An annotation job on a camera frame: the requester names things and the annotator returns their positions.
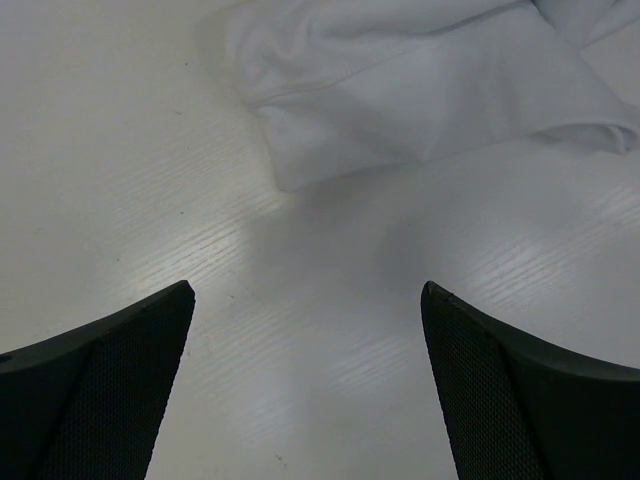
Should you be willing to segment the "white skirt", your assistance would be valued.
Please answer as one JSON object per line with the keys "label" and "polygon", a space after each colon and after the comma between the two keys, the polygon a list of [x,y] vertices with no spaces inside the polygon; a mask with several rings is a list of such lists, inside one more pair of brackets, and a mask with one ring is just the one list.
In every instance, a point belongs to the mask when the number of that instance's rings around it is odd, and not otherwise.
{"label": "white skirt", "polygon": [[626,153],[639,112],[583,58],[635,1],[241,1],[217,23],[276,186],[544,135]]}

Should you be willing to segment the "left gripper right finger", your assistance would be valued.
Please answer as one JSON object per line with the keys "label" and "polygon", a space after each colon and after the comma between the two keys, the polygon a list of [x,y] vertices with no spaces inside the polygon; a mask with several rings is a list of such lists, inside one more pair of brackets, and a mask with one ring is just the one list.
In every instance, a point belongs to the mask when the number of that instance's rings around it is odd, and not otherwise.
{"label": "left gripper right finger", "polygon": [[421,318],[458,478],[638,478],[637,369],[535,337],[432,281]]}

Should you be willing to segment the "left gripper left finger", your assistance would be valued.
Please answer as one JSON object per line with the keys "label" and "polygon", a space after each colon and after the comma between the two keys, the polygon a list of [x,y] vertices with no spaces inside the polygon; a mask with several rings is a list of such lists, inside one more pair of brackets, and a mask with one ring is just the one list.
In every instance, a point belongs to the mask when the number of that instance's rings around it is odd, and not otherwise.
{"label": "left gripper left finger", "polygon": [[2,354],[2,478],[145,478],[194,309],[182,280]]}

